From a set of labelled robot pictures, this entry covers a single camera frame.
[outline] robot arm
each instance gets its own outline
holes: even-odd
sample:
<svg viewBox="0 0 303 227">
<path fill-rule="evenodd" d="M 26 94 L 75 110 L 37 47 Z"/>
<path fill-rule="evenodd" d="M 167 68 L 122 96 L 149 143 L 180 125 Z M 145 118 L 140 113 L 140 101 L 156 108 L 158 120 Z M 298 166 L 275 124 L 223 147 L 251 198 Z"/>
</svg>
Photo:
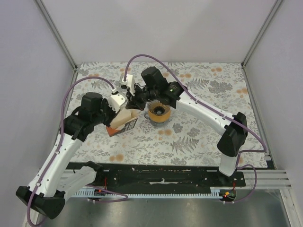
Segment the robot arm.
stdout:
<svg viewBox="0 0 303 227">
<path fill-rule="evenodd" d="M 122 81 L 122 88 L 128 88 L 126 108 L 143 110 L 146 102 L 159 100 L 165 105 L 181 109 L 206 122 L 221 135 L 221 139 L 217 144 L 218 149 L 222 152 L 219 171 L 231 176 L 235 170 L 239 149 L 244 144 L 248 133 L 240 126 L 196 103 L 184 92 L 179 83 L 168 83 L 157 68 L 147 68 L 142 72 L 141 76 L 146 83 L 144 87 L 135 84 L 132 75 L 127 75 L 126 81 Z M 109 99 L 104 99 L 102 95 L 92 92 L 84 95 L 81 106 L 77 107 L 70 116 L 64 119 L 64 134 L 58 136 L 52 152 L 39 173 L 28 186 L 20 186 L 16 191 L 16 195 L 28 205 L 33 189 L 38 186 L 31 208 L 50 219 L 57 217 L 65 202 L 83 186 L 92 183 L 98 170 L 102 170 L 101 165 L 87 162 L 78 172 L 60 181 L 70 159 L 87 136 L 93 132 L 96 125 L 101 123 L 106 126 L 110 125 L 124 102 L 125 98 L 117 93 L 116 90 L 113 90 L 113 94 Z M 210 104 L 207 105 L 220 111 L 224 116 L 229 116 L 241 124 L 247 125 L 244 114 L 239 112 L 237 115 L 232 115 Z M 62 146 L 49 166 L 50 160 L 56 152 L 60 136 L 64 136 Z M 37 184 L 39 176 L 45 169 L 47 169 L 45 176 L 41 183 Z"/>
<path fill-rule="evenodd" d="M 145 69 L 141 74 L 145 86 L 141 87 L 134 83 L 132 75 L 127 75 L 126 81 L 122 81 L 122 88 L 128 88 L 128 103 L 126 108 L 143 110 L 145 103 L 152 100 L 159 100 L 164 105 L 183 110 L 203 122 L 210 125 L 220 136 L 217 148 L 221 151 L 221 162 L 219 171 L 226 176 L 231 176 L 235 171 L 237 157 L 240 147 L 244 144 L 248 133 L 235 123 L 222 118 L 194 101 L 177 82 L 168 83 L 161 72 L 155 67 Z M 221 112 L 224 116 L 233 118 L 247 126 L 246 116 L 240 112 L 237 115 L 220 110 L 219 108 L 200 100 L 207 106 Z"/>
<path fill-rule="evenodd" d="M 64 119 L 64 134 L 58 135 L 56 143 L 39 173 L 28 186 L 20 186 L 16 191 L 16 195 L 26 205 L 37 185 L 38 189 L 31 208 L 53 219 L 59 215 L 65 202 L 74 193 L 95 180 L 97 171 L 102 169 L 102 166 L 93 162 L 87 162 L 79 171 L 62 181 L 60 178 L 75 152 L 87 136 L 93 132 L 94 127 L 101 123 L 109 126 L 124 104 L 125 98 L 116 91 L 113 92 L 114 94 L 108 100 L 98 93 L 86 93 L 82 98 L 81 106 Z M 61 136 L 63 136 L 62 146 L 49 166 Z M 41 183 L 37 184 L 38 178 L 45 169 L 47 169 L 46 174 Z"/>
</svg>

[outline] gray leaf pattern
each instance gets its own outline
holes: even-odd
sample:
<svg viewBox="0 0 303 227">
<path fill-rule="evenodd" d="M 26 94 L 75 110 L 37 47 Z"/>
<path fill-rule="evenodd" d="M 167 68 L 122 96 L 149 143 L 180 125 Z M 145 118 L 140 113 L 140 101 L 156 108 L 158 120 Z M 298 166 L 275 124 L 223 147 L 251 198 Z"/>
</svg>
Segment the gray leaf pattern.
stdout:
<svg viewBox="0 0 303 227">
<path fill-rule="evenodd" d="M 189 135 L 190 137 L 195 137 L 195 136 L 199 135 L 199 133 L 200 133 L 199 129 L 191 128 L 191 130 L 186 134 Z"/>
<path fill-rule="evenodd" d="M 225 63 L 166 63 L 180 81 L 198 97 L 220 109 L 247 116 L 248 126 L 258 133 L 240 64 Z M 134 62 L 128 73 L 134 75 L 136 82 L 144 84 L 141 72 L 156 66 L 168 80 L 173 77 L 156 63 Z M 114 84 L 120 92 L 119 80 L 125 71 L 125 62 L 88 62 L 78 69 L 78 79 L 104 77 Z M 80 105 L 87 92 L 99 92 L 103 97 L 111 95 L 110 87 L 102 80 L 88 79 L 79 83 L 72 94 L 67 114 Z M 95 127 L 94 132 L 75 153 L 71 161 L 100 163 L 125 163 L 140 165 L 180 165 L 180 166 L 218 166 L 221 153 L 217 149 L 220 136 L 206 123 L 181 111 L 171 109 L 167 125 L 154 127 L 145 119 L 146 111 L 139 112 L 135 128 L 109 137 L 104 125 Z M 242 149 L 261 149 L 259 142 L 249 135 Z M 240 164 L 253 164 L 266 167 L 264 154 L 245 153 Z"/>
<path fill-rule="evenodd" d="M 171 143 L 172 150 L 176 150 L 176 153 L 178 153 L 178 150 L 180 150 L 182 153 L 185 154 L 185 151 L 189 151 L 190 153 L 196 148 L 196 145 L 198 144 L 199 140 L 192 139 L 185 136 L 183 138 L 179 137 L 177 141 L 173 141 Z"/>
<path fill-rule="evenodd" d="M 179 123 L 174 123 L 172 128 L 173 128 L 175 133 L 179 133 L 179 132 L 182 132 L 183 126 L 180 125 Z"/>
</svg>

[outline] white wall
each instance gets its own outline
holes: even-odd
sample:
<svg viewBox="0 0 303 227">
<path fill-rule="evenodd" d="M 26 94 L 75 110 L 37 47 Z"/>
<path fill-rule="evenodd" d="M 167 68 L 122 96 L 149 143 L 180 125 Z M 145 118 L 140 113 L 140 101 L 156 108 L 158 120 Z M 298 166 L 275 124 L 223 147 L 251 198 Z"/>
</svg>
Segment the white wall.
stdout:
<svg viewBox="0 0 303 227">
<path fill-rule="evenodd" d="M 33 0 L 0 1 L 0 220 L 21 226 L 15 196 L 42 166 L 72 70 Z"/>
<path fill-rule="evenodd" d="M 163 61 L 242 62 L 274 2 L 44 0 L 78 64 L 128 61 L 139 53 Z"/>
<path fill-rule="evenodd" d="M 303 209 L 303 1 L 286 0 L 247 66 L 274 161 Z"/>
</svg>

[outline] floral tablecloth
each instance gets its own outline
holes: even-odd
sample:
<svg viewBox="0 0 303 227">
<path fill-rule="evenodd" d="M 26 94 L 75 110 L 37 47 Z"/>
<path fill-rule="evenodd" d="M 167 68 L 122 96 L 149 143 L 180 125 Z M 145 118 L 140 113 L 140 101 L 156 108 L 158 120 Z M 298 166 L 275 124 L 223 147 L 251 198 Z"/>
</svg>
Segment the floral tablecloth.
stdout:
<svg viewBox="0 0 303 227">
<path fill-rule="evenodd" d="M 258 132 L 253 110 L 250 105 L 240 64 L 225 63 L 166 63 L 193 93 L 203 100 L 236 114 L 247 116 L 248 126 Z M 167 80 L 173 77 L 159 64 L 134 62 L 129 68 L 136 82 L 144 84 L 141 72 L 156 66 Z M 119 79 L 124 73 L 125 62 L 90 62 L 78 68 L 78 78 L 102 76 L 119 87 Z M 99 92 L 104 97 L 110 95 L 110 88 L 102 80 L 88 79 L 78 84 L 72 94 L 68 114 L 80 105 L 86 92 Z M 169 122 L 163 128 L 155 128 L 140 112 L 135 128 L 109 137 L 104 125 L 95 127 L 85 143 L 71 159 L 73 162 L 94 161 L 100 163 L 218 166 L 221 153 L 216 144 L 220 136 L 208 125 L 195 117 L 172 110 Z M 249 135 L 242 149 L 261 149 L 258 141 Z M 267 167 L 264 154 L 246 153 L 240 164 Z"/>
</svg>

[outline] cardboard box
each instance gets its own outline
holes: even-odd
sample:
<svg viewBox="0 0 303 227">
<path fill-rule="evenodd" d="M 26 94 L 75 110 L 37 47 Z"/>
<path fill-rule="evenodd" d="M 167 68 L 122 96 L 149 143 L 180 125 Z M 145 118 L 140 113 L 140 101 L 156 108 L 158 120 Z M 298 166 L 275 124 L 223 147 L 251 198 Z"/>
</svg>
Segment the cardboard box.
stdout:
<svg viewBox="0 0 303 227">
<path fill-rule="evenodd" d="M 138 110 L 123 108 L 106 130 L 110 137 L 134 128 L 138 120 Z"/>
</svg>

